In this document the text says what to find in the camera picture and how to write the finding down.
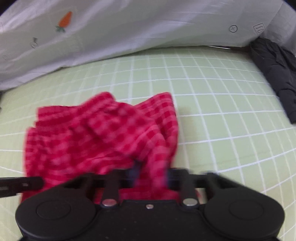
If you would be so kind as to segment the red checkered shorts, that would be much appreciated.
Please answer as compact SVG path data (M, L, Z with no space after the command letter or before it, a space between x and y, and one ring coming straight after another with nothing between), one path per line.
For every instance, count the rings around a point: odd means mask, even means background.
M102 92L81 105L39 108L26 133L23 164L28 177L42 177L50 189L84 173L104 175L140 162L139 178L120 190L121 199L179 200L166 181L178 130L170 93L130 105Z

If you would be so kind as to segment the grey carrot print sheet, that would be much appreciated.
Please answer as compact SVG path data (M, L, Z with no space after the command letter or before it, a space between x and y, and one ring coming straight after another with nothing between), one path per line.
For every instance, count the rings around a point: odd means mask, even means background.
M1 14L1 90L154 47L243 47L263 36L295 51L287 1L15 1Z

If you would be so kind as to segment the black garment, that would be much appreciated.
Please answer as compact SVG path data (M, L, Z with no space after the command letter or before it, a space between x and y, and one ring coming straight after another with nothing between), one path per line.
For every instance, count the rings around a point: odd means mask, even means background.
M250 43L250 56L263 73L291 124L295 123L295 56L266 38Z

